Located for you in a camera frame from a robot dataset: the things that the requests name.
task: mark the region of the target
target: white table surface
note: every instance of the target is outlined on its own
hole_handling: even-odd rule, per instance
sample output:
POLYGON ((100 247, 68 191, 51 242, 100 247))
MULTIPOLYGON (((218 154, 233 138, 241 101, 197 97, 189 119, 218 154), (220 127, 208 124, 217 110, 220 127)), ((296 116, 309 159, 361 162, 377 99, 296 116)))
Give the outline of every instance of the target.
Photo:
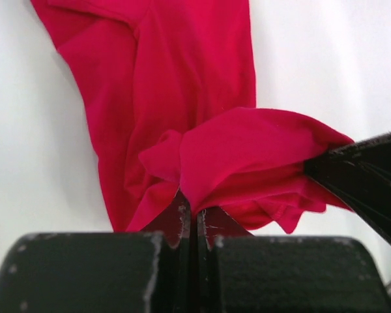
MULTIPOLYGON (((391 131, 391 0, 251 0, 251 13, 259 107, 356 140, 391 131)), ((29 2, 0 0, 0 263, 25 233, 110 230, 72 75, 29 2)), ((296 234, 357 238, 391 279, 391 248, 353 213, 306 214, 296 234)))

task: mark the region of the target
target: pink fabric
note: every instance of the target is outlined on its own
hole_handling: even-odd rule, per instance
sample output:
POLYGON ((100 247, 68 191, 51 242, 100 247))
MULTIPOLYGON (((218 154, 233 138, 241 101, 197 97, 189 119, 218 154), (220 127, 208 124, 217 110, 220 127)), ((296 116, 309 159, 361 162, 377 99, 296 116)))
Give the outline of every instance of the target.
POLYGON ((140 152, 227 110, 255 107, 248 0, 31 0, 83 97, 115 231, 178 185, 140 152))
MULTIPOLYGON (((245 228, 275 220, 291 233, 304 211, 346 207, 302 170, 303 161, 352 142, 301 114, 236 108, 184 134, 166 132, 139 158, 151 175, 180 186, 193 214, 220 206, 245 228)), ((163 210, 152 200, 141 203, 128 230, 163 210)))

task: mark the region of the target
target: red cloth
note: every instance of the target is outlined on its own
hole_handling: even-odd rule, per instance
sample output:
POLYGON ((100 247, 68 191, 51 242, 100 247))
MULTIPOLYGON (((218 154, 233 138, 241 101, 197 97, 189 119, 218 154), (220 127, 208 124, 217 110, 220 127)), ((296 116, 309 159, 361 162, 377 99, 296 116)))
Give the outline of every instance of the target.
POLYGON ((84 100, 115 231, 177 183, 140 152, 237 106, 255 107, 248 0, 32 0, 84 100))
MULTIPOLYGON (((275 220, 291 233, 304 211, 346 208, 303 174, 303 161, 352 142, 301 114, 236 108, 185 134, 166 132, 139 158, 150 174, 180 186, 194 214, 220 206, 245 228, 275 220)), ((156 197, 141 203, 128 230, 162 209, 156 197)))

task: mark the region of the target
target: fabric fold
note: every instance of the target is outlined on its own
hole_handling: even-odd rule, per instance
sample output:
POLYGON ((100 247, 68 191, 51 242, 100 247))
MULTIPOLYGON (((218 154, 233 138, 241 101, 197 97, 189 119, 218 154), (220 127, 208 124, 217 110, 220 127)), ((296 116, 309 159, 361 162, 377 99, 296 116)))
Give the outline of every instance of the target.
POLYGON ((140 160, 151 175, 179 185, 194 215, 218 206, 245 228, 274 220, 291 233, 304 211, 347 208, 303 174, 303 162, 350 143, 305 115, 235 108, 183 135, 167 132, 140 160))

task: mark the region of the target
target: white backdrop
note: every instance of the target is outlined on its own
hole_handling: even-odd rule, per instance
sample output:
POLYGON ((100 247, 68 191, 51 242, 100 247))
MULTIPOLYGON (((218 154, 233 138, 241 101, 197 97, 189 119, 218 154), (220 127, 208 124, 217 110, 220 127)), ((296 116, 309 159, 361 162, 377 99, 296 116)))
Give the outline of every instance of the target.
MULTIPOLYGON (((391 131, 391 0, 251 0, 258 106, 361 140, 391 131)), ((0 0, 0 263, 32 231, 109 231, 81 97, 27 0, 0 0)), ((256 234, 282 234, 277 225, 256 234)), ((391 248, 337 208, 297 234, 361 240, 391 279, 391 248)))

